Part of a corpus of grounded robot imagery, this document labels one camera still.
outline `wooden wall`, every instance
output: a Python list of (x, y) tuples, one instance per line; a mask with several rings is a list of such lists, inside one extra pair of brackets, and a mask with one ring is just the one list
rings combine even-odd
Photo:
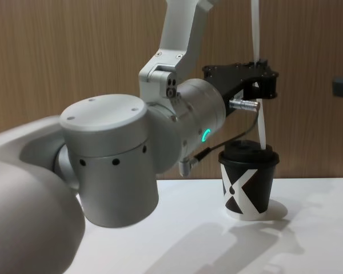
[[(0, 131), (93, 95), (138, 95), (165, 9), (163, 0), (0, 0)], [(333, 76), (343, 76), (343, 0), (262, 0), (261, 17), (261, 55), (280, 72), (279, 97), (264, 105), (268, 143), (281, 157), (276, 177), (343, 177), (343, 99), (331, 93)], [(250, 28), (250, 1), (221, 0), (191, 76), (251, 60)], [(233, 115), (210, 144), (252, 118)], [(216, 157), (193, 177), (220, 177)]]

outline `cable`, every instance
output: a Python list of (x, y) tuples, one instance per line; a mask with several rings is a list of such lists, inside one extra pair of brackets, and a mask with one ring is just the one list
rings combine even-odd
[(233, 142), (233, 141), (235, 141), (235, 140), (237, 140), (237, 139), (247, 135), (256, 126), (256, 124), (258, 122), (258, 117), (259, 117), (259, 112), (257, 112), (256, 117), (254, 118), (254, 121), (253, 121), (252, 125), (246, 131), (244, 131), (243, 133), (240, 133), (240, 134), (236, 135), (235, 137), (232, 137), (231, 139), (229, 139), (227, 141), (224, 141), (221, 144), (218, 144), (218, 145), (216, 145), (216, 146), (214, 146), (212, 148), (208, 147), (208, 148), (202, 150), (200, 153), (196, 154), (194, 156), (194, 158), (196, 158), (200, 162), (203, 158), (205, 158), (207, 155), (209, 155), (212, 151), (214, 151), (214, 150), (218, 149), (219, 147), (222, 147), (222, 146), (224, 146), (224, 145), (226, 145), (226, 144), (228, 144), (230, 142)]

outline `white table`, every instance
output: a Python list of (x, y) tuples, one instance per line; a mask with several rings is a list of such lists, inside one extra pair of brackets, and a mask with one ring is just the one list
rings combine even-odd
[(127, 228), (86, 223), (66, 274), (342, 274), (343, 179), (277, 179), (265, 221), (227, 216), (221, 180), (159, 181)]

